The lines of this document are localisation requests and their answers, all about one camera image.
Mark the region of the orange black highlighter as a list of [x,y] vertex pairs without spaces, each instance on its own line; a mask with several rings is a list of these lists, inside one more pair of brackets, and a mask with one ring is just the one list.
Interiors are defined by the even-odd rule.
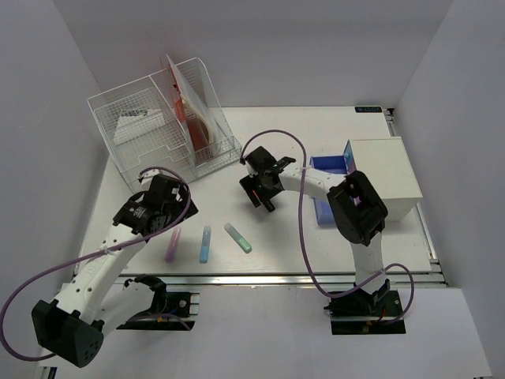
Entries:
[[271,203],[270,198],[268,196],[266,196],[264,193],[254,191],[253,194],[255,195],[255,197],[257,199],[256,208],[263,205],[267,209],[268,212],[273,212],[275,210],[275,206]]

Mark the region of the blue highlighter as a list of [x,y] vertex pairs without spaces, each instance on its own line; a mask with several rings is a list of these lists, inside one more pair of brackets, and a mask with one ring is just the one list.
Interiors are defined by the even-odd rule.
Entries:
[[201,264],[206,264],[208,262],[210,245],[211,245],[211,227],[204,226],[200,245],[200,256],[199,256],[199,262]]

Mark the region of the pink highlighter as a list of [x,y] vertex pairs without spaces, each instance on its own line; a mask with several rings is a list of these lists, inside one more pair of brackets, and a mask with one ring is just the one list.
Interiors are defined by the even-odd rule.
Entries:
[[170,236],[170,241],[166,250],[166,254],[164,257],[164,261],[167,263],[171,263],[175,259],[175,255],[178,250],[178,243],[179,239],[181,237],[181,228],[180,227],[175,227],[171,236]]

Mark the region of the green highlighter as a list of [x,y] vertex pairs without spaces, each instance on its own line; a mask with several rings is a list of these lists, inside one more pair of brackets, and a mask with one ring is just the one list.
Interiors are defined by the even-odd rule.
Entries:
[[250,253],[252,251],[251,244],[231,223],[226,223],[224,225],[224,230],[245,253]]

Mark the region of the clear document sleeve with papers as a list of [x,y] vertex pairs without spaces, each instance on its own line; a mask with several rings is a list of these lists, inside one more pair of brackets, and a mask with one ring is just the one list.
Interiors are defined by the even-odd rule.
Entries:
[[168,63],[172,65],[182,98],[185,102],[185,107],[201,122],[205,134],[208,135],[208,147],[210,147],[217,141],[218,124],[208,107],[196,94],[168,54],[166,55],[166,59]]

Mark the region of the purple blue drawer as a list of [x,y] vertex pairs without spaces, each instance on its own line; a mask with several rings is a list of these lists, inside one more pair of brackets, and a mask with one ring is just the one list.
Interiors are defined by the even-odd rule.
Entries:
[[319,227],[334,227],[335,218],[328,203],[329,189],[338,185],[347,174],[347,166],[343,155],[312,156],[309,161],[309,193],[312,195],[316,223]]

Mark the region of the red plastic folder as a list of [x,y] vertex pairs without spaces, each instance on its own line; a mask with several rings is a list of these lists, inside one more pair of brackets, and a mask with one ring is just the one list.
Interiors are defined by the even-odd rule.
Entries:
[[162,57],[159,57],[162,70],[165,71],[165,77],[168,84],[168,92],[170,101],[174,106],[174,113],[178,121],[184,127],[185,132],[189,135],[193,151],[199,152],[208,147],[208,135],[205,134],[204,128],[198,119],[189,119],[185,109],[185,102],[182,98],[177,79],[174,75],[172,65],[166,64]]

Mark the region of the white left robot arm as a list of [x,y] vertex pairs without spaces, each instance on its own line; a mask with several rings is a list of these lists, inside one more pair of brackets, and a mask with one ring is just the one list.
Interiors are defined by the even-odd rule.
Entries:
[[178,176],[146,171],[142,191],[132,195],[114,216],[100,248],[50,302],[32,309],[39,345],[82,368],[98,354],[118,326],[138,315],[155,316],[167,304],[166,284],[142,274],[116,295],[108,292],[132,258],[153,235],[197,214],[189,187]]

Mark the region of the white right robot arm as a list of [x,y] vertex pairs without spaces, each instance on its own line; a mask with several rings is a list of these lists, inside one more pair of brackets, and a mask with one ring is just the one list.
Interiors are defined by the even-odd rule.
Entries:
[[[390,284],[383,267],[382,232],[388,216],[386,205],[361,171],[332,174],[291,157],[276,159],[263,147],[240,158],[248,174],[239,181],[254,207],[275,210],[271,199],[283,191],[298,193],[298,232],[302,256],[316,288],[328,298],[356,295],[357,308],[373,315],[383,308]],[[310,266],[303,231],[302,202],[307,195],[326,201],[340,235],[350,243],[355,266],[353,289],[342,293],[325,291]]]

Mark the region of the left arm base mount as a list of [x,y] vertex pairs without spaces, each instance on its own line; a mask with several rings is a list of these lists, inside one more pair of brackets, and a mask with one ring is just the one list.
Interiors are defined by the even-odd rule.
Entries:
[[134,282],[154,287],[155,297],[150,308],[135,314],[119,325],[117,330],[190,332],[193,329],[194,318],[199,313],[199,293],[168,289],[166,284],[161,284],[160,278],[154,276],[127,279],[123,288]]

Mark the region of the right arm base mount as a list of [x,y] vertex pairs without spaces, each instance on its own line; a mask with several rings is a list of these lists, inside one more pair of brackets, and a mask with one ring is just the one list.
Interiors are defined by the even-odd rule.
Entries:
[[390,289],[389,279],[373,295],[359,289],[331,298],[324,311],[330,317],[334,336],[406,334],[401,299],[396,290]]

